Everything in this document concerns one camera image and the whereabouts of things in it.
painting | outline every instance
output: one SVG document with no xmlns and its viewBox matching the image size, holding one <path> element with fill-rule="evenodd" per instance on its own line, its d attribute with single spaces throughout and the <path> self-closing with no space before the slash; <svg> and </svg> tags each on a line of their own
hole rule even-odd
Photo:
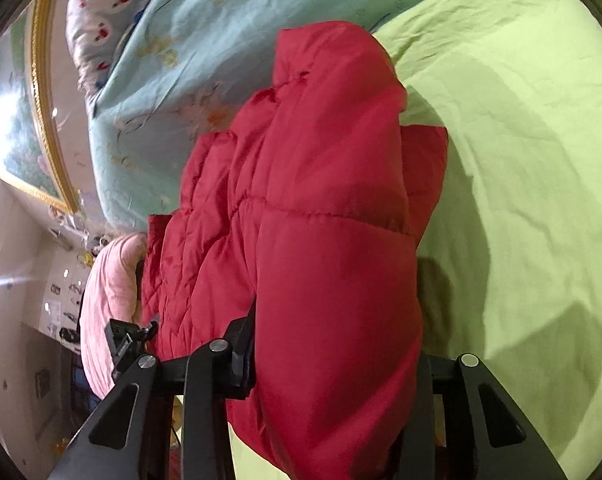
<svg viewBox="0 0 602 480">
<path fill-rule="evenodd" d="M 53 3 L 34 0 L 0 36 L 0 178 L 73 213 L 48 70 Z"/>
</svg>

white wall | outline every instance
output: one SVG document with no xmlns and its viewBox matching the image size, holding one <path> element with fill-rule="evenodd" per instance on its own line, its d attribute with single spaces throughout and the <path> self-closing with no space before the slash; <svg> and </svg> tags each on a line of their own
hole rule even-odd
<svg viewBox="0 0 602 480">
<path fill-rule="evenodd" d="M 59 337 L 59 330 L 63 327 L 76 329 L 76 321 L 79 317 L 78 302 L 81 300 L 81 294 L 76 290 L 70 289 L 72 284 L 77 285 L 81 290 L 85 288 L 90 273 L 89 267 L 80 264 L 78 256 L 82 250 L 66 251 L 61 246 L 49 241 L 44 237 L 44 243 L 39 248 L 35 266 L 41 269 L 37 274 L 36 281 L 30 282 L 28 290 L 32 290 L 32 298 L 41 298 L 38 305 L 38 312 L 35 308 L 28 309 L 25 322 L 39 330 L 39 332 L 55 338 L 60 344 L 69 348 L 73 352 L 80 352 L 80 345 L 68 343 Z M 59 294 L 52 291 L 57 288 Z M 65 314 L 73 315 L 71 319 Z"/>
<path fill-rule="evenodd" d="M 57 243 L 51 236 L 43 235 L 41 237 L 28 280 L 26 295 L 31 301 L 28 301 L 24 308 L 22 321 L 36 330 L 39 328 L 43 297 L 49 281 L 49 269 L 52 267 L 57 247 Z"/>
<path fill-rule="evenodd" d="M 0 441 L 24 475 L 47 478 L 54 464 L 54 441 L 62 431 L 61 375 L 69 359 L 55 341 L 26 325 L 28 312 L 40 309 L 41 298 L 28 294 L 43 229 L 0 181 Z M 37 399 L 34 374 L 50 370 L 50 392 Z"/>
</svg>

pink pillow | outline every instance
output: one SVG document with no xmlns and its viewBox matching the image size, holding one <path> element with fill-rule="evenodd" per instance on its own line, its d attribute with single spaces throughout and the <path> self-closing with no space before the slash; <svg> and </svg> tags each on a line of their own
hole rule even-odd
<svg viewBox="0 0 602 480">
<path fill-rule="evenodd" d="M 81 360 L 92 391 L 101 399 L 114 386 L 112 357 L 104 330 L 110 319 L 136 322 L 135 271 L 146 253 L 145 233 L 112 240 L 99 253 L 85 285 L 80 319 Z"/>
</svg>

quilted fabric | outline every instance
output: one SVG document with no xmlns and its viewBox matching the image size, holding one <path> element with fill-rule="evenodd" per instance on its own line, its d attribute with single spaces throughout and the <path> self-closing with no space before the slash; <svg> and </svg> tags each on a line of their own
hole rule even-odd
<svg viewBox="0 0 602 480">
<path fill-rule="evenodd" d="M 273 86 L 197 142 L 181 206 L 149 221 L 143 314 L 162 359 L 222 336 L 257 298 L 257 384 L 236 434 L 293 479 L 379 478 L 421 346 L 415 247 L 446 164 L 362 28 L 284 30 Z"/>
</svg>

bedspread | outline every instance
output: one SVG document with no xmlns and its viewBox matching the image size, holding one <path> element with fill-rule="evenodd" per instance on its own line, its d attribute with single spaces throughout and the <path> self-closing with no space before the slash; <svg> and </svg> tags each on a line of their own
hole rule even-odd
<svg viewBox="0 0 602 480">
<path fill-rule="evenodd" d="M 228 420 L 303 480 L 380 478 L 421 350 L 415 248 L 447 136 L 399 127 L 405 89 L 362 28 L 281 32 L 273 86 L 201 137 L 172 216 L 150 219 L 143 316 L 162 359 L 190 354 L 256 297 L 257 382 Z"/>
<path fill-rule="evenodd" d="M 281 28 L 346 20 L 374 30 L 421 0 L 151 0 L 90 122 L 105 215 L 145 230 L 178 206 L 179 177 L 198 135 L 223 130 L 270 84 Z"/>
</svg>

